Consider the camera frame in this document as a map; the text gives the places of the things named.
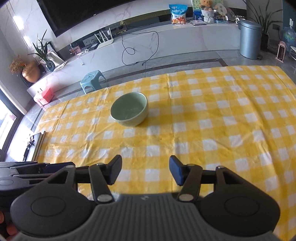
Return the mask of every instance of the teal plastic stool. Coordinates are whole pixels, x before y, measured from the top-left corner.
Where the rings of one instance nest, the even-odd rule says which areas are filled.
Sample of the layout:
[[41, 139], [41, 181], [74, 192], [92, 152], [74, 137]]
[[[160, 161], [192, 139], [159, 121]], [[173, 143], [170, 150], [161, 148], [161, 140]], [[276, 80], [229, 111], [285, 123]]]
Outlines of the teal plastic stool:
[[80, 85], [83, 89], [83, 92], [86, 94], [86, 92], [85, 92], [86, 87], [91, 87], [94, 91], [102, 89], [102, 86], [100, 85], [100, 82], [99, 82], [99, 78], [101, 76], [105, 79], [107, 86], [108, 86], [108, 82], [107, 82], [106, 78], [104, 77], [104, 75], [99, 70], [96, 70], [96, 71], [88, 73], [83, 78], [83, 80], [80, 81]]

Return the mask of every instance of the tiled floor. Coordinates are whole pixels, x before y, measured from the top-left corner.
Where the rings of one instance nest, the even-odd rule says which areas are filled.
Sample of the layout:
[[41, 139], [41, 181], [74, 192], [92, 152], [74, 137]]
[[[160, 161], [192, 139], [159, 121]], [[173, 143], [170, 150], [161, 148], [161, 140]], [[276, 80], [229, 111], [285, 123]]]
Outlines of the tiled floor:
[[[293, 67], [296, 66], [296, 62], [293, 59], [286, 58], [285, 63], [282, 64], [277, 61], [275, 59], [276, 56], [271, 53], [262, 52], [261, 54], [263, 56], [262, 60], [250, 60], [240, 55], [238, 50], [186, 53], [152, 59], [144, 64], [143, 62], [140, 62], [133, 66], [120, 67], [104, 72], [103, 74], [108, 79], [108, 85], [113, 86], [131, 80], [182, 70], [203, 69], [227, 65], [277, 65], [285, 71], [294, 83], [296, 83], [296, 75], [293, 69]], [[102, 83], [101, 85], [103, 88], [107, 87], [106, 83]], [[45, 108], [76, 98], [83, 94], [84, 92], [82, 91], [79, 82], [77, 82], [57, 91], [53, 101], [45, 106]], [[6, 161], [23, 160], [28, 137], [30, 134], [34, 133], [43, 114], [44, 110], [42, 110], [37, 104], [34, 104], [30, 111], [24, 116], [10, 145]]]

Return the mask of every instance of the teddy bear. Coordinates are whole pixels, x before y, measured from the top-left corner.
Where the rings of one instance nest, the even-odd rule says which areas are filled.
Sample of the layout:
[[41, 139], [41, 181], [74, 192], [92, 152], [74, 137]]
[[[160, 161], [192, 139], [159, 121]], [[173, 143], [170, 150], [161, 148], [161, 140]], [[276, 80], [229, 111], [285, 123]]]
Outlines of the teddy bear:
[[212, 5], [213, 2], [212, 0], [201, 0], [200, 1], [200, 8], [205, 10], [205, 11], [211, 11], [212, 10]]

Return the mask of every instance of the tablecloth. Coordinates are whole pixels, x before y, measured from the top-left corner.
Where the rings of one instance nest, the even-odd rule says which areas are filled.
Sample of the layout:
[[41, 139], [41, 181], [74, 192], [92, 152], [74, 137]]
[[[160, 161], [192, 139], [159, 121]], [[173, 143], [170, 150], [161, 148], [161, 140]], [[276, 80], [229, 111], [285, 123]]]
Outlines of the tablecloth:
[[[110, 117], [112, 103], [144, 93], [149, 116], [137, 127]], [[76, 166], [123, 158], [110, 189], [179, 190], [169, 156], [214, 170], [223, 165], [272, 196], [281, 208], [275, 233], [296, 233], [296, 86], [275, 66], [232, 66], [163, 74], [105, 88], [49, 108], [37, 131], [47, 135], [39, 162]], [[201, 195], [212, 192], [203, 185]], [[87, 195], [90, 187], [80, 186]]]

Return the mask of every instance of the snack bag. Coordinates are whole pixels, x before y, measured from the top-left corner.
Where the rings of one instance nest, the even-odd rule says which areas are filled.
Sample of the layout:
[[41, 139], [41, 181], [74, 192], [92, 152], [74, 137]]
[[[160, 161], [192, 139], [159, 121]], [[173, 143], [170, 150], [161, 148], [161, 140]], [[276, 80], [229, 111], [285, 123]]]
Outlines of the snack bag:
[[186, 23], [187, 6], [182, 4], [170, 4], [170, 12], [172, 13], [172, 24]]

